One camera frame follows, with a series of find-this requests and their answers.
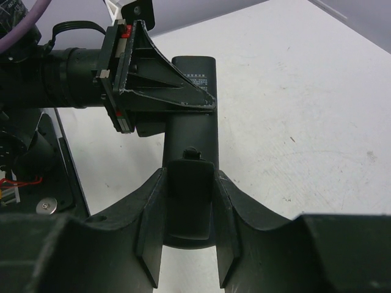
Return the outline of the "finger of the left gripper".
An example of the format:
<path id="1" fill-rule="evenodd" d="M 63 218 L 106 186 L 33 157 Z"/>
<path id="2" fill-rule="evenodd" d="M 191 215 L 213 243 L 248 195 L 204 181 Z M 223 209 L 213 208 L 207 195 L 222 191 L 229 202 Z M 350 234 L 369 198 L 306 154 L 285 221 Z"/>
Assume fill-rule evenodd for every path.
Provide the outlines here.
<path id="1" fill-rule="evenodd" d="M 216 98 L 195 85 L 159 51 L 145 22 L 136 20 L 116 82 L 119 101 L 130 112 L 214 112 Z"/>

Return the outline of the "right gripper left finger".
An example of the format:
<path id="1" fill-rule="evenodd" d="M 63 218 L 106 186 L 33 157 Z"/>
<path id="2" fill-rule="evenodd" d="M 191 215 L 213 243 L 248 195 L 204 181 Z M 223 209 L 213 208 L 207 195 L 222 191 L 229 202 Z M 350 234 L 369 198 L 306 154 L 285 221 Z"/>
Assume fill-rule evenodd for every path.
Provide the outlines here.
<path id="1" fill-rule="evenodd" d="M 2 292 L 152 292 L 158 286 L 167 171 L 78 220 L 68 214 L 1 216 Z"/>

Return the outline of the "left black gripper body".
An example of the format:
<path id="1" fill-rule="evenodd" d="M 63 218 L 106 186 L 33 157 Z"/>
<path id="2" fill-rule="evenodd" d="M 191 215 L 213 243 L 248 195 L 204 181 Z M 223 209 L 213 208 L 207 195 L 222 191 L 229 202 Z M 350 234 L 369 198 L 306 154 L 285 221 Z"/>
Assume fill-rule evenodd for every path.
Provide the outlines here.
<path id="1" fill-rule="evenodd" d="M 115 20 L 114 24 L 107 28 L 94 79 L 101 90 L 101 101 L 115 130 L 122 134 L 130 134 L 135 129 L 119 101 L 119 90 L 116 84 L 121 77 L 123 54 L 131 30 L 132 26 L 124 19 Z"/>

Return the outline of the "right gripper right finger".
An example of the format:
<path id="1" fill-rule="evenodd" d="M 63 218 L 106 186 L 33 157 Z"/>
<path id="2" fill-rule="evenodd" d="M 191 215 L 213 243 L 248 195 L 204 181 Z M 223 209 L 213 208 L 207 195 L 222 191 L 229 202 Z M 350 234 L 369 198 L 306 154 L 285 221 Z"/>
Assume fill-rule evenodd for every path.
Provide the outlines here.
<path id="1" fill-rule="evenodd" d="M 225 292 L 389 292 L 390 217 L 286 219 L 218 171 L 213 215 Z"/>

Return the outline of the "black remote control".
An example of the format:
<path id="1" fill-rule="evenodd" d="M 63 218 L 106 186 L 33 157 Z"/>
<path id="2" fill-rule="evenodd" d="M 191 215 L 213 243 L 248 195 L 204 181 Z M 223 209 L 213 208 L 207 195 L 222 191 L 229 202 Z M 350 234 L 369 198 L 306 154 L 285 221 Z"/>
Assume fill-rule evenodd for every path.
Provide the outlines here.
<path id="1" fill-rule="evenodd" d="M 200 151 L 202 158 L 214 164 L 214 172 L 219 167 L 218 115 L 212 113 L 185 113 L 171 116 L 166 124 L 164 136 L 163 169 L 166 177 L 166 224 L 164 245 L 184 250 L 196 250 L 214 245 L 214 227 L 211 193 L 211 222 L 210 236 L 204 241 L 179 239 L 168 235 L 167 232 L 167 198 L 168 171 L 170 161 L 182 158 L 182 153 L 189 147 Z"/>

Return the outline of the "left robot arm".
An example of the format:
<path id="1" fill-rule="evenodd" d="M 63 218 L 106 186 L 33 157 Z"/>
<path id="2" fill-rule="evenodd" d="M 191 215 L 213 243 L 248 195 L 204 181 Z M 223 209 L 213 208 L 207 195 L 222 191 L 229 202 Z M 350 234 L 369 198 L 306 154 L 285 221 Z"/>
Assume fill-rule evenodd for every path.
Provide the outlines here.
<path id="1" fill-rule="evenodd" d="M 111 26 L 56 24 L 40 43 L 37 1 L 1 2 L 1 169 L 16 183 L 37 184 L 60 162 L 60 147 L 40 124 L 44 109 L 103 107 L 117 132 L 165 135 L 163 167 L 179 178 L 205 178 L 218 168 L 216 62 L 167 60 L 149 31 L 153 3 L 115 2 Z"/>

